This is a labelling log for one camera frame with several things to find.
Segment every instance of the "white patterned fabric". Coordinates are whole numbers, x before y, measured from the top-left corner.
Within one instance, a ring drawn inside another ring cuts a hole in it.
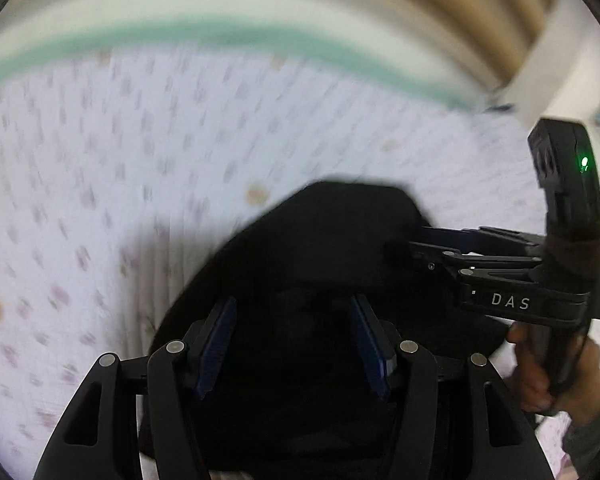
[[[544,229],[515,118],[301,59],[125,49],[3,83],[0,460],[13,477],[32,478],[98,355],[146,352],[209,254],[327,176],[403,186],[440,226]]]

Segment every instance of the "das logo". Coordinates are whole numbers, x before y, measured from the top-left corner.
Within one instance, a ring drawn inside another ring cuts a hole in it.
[[[492,305],[500,305],[502,303],[503,299],[504,298],[502,297],[501,294],[494,292],[493,298],[491,298],[491,304]],[[519,308],[520,310],[526,310],[529,308],[529,298],[521,298],[520,302],[518,304],[516,304],[516,299],[513,296],[513,294],[511,294],[509,296],[509,299],[506,301],[506,303],[504,303],[504,306],[510,306],[511,308]]]

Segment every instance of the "silver screw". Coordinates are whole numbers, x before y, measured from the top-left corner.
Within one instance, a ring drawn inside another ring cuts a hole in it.
[[[100,359],[98,359],[98,364],[100,366],[111,366],[116,362],[116,356],[113,354],[104,354]]]
[[[400,350],[407,352],[407,354],[416,353],[418,351],[418,343],[415,341],[409,341],[407,339],[406,341],[400,343]]]
[[[488,363],[487,358],[482,354],[472,354],[471,362],[476,366],[486,366]]]
[[[184,343],[182,341],[171,341],[167,345],[167,352],[170,354],[179,354],[184,350]]]

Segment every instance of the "wrist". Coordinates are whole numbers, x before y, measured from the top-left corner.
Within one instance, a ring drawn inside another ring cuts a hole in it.
[[[600,370],[578,378],[578,383],[582,386],[574,388],[568,398],[564,399],[562,409],[569,413],[574,427],[581,428],[600,415]]]

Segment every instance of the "human hand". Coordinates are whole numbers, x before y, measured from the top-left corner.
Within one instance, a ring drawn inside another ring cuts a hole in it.
[[[571,388],[558,399],[549,394],[549,377],[536,362],[530,344],[528,326],[514,323],[507,341],[516,345],[516,366],[512,375],[512,390],[525,412],[542,412],[554,407],[569,413],[575,426],[586,426],[600,414],[600,347],[586,338],[576,377]],[[573,352],[582,344],[574,339]]]

